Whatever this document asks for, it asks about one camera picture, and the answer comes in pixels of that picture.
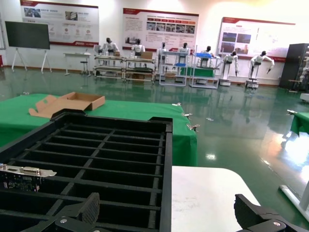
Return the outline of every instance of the display poster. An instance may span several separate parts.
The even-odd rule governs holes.
[[[195,48],[198,14],[123,9],[123,49],[131,49],[140,39],[146,51],[156,51],[165,42],[170,51],[184,43]]]
[[[294,23],[281,23],[243,18],[222,19],[218,44],[219,54],[237,51],[239,58],[250,59],[266,51],[267,56],[285,62]]]
[[[20,0],[25,23],[48,24],[50,44],[93,47],[99,42],[98,7]]]

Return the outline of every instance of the open cardboard box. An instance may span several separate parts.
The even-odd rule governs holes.
[[[31,116],[51,118],[52,115],[62,109],[74,110],[94,110],[105,103],[105,97],[86,93],[68,93],[56,98],[48,95],[46,98],[37,102],[36,108],[29,109]]]

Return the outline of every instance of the white wall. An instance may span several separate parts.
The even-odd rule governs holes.
[[[291,43],[308,43],[309,31],[306,29],[306,9],[309,1],[306,0],[45,0],[51,2],[65,2],[73,4],[87,4],[99,6],[100,43],[110,37],[121,47],[122,35],[122,8],[141,8],[149,10],[174,11],[199,14],[197,29],[198,50],[206,49],[208,45],[213,50],[217,46],[222,17],[251,18],[280,22],[296,23],[296,32],[287,31]],[[19,0],[0,0],[0,10],[4,21],[21,21]],[[20,49],[26,57],[29,66],[40,67],[43,51],[34,49]],[[49,61],[53,68],[65,68],[63,52],[84,52],[85,48],[52,45],[49,51]],[[7,48],[7,64],[11,65],[14,57],[14,48]],[[261,83],[278,84],[278,78],[283,70],[283,63],[276,63],[275,68],[265,75],[268,63],[260,67],[259,78]],[[244,81],[249,68],[247,60],[240,60],[240,73],[234,81]],[[80,69],[79,62],[72,61],[72,69]]]

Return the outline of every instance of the black cabinet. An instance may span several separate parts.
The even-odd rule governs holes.
[[[309,43],[290,44],[279,86],[282,88],[292,89],[295,88],[296,85],[300,85],[298,87],[299,90],[307,90],[308,72],[304,71],[304,67],[307,62],[309,64],[308,58]]]

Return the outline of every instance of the white table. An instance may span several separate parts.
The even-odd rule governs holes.
[[[88,62],[87,66],[88,66],[88,76],[91,76],[90,75],[90,56],[91,54],[90,53],[64,53],[64,57],[65,57],[65,60],[66,60],[66,75],[69,75],[70,73],[68,72],[68,62],[67,62],[67,57],[80,57],[80,58],[85,58],[86,61]]]
[[[242,178],[223,168],[172,167],[172,232],[236,232],[235,194],[260,205]]]

